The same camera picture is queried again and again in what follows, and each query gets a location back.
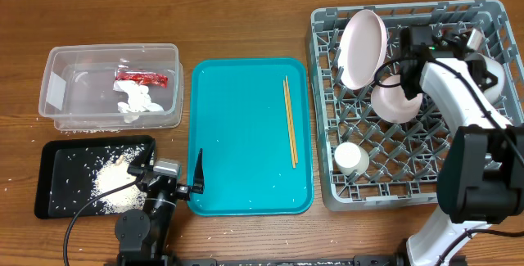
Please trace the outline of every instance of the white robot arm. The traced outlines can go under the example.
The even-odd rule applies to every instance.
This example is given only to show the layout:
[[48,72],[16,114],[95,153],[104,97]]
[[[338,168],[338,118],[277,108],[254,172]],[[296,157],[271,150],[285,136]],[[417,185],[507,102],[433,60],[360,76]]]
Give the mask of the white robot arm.
[[[475,85],[468,72],[468,65],[456,58],[441,58],[438,61],[459,72],[475,89],[485,108],[491,112],[493,119],[505,128],[511,123],[500,115],[486,100],[481,90]],[[493,128],[482,114],[479,106],[473,100],[464,84],[447,69],[435,63],[427,62],[422,70],[420,81],[422,90],[427,93],[438,106],[439,111],[448,124],[451,135],[454,136],[459,126],[476,124],[482,128]],[[407,250],[412,266],[433,266],[437,264],[444,249],[451,245],[468,229],[487,229],[486,221],[464,221],[453,223],[449,215],[437,207],[422,230],[408,239]],[[449,260],[470,240],[463,239],[442,261],[449,265]]]
[[[428,25],[400,32],[400,84],[390,87],[402,86],[408,99],[429,95],[454,137],[437,180],[439,206],[407,241],[411,266],[447,266],[475,230],[524,210],[524,167],[517,160],[524,151],[524,130],[491,105],[504,86],[504,69],[472,53],[478,48],[470,45],[481,44],[472,40],[477,33],[436,38]],[[382,86],[377,76],[375,83]],[[502,163],[500,169],[484,170],[488,153]]]

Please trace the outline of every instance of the black tray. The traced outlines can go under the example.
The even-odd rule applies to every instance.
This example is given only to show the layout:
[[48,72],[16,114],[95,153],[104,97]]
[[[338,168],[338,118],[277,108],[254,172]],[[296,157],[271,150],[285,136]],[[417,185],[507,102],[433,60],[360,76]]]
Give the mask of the black tray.
[[[97,156],[108,157],[106,147],[119,156],[122,146],[125,149],[143,144],[145,152],[154,142],[147,135],[48,142],[42,149],[34,214],[39,219],[73,217],[91,197],[90,175],[102,167],[95,164]],[[81,215],[103,215],[101,209],[89,206]]]

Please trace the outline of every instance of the teal tray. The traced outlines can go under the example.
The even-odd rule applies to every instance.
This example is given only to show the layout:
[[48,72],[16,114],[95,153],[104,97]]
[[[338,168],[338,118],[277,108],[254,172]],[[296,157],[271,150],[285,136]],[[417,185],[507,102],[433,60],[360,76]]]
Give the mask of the teal tray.
[[[291,165],[282,81],[289,79],[299,163]],[[299,214],[314,199],[305,67],[293,58],[203,61],[192,74],[187,182],[198,151],[203,216]]]

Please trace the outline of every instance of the pink plate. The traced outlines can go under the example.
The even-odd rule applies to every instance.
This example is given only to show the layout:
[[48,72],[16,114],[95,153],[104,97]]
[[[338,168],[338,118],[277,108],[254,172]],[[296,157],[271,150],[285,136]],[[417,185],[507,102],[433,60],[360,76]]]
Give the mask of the pink plate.
[[373,81],[373,75],[386,57],[386,26],[373,11],[357,12],[342,34],[338,66],[344,67],[342,83],[352,90]]

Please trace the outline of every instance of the white tissue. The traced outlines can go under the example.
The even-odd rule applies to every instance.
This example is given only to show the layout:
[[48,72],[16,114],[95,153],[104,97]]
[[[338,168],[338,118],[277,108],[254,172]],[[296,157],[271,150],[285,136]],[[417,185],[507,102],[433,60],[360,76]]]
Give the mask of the white tissue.
[[[146,85],[138,85],[135,81],[115,81],[113,83],[113,90],[126,92],[128,94],[128,103],[118,103],[118,111],[120,113],[131,114],[143,111],[164,111],[161,105],[151,102],[151,97],[148,94],[149,87]],[[139,117],[139,115],[125,115],[124,121],[131,123]]]

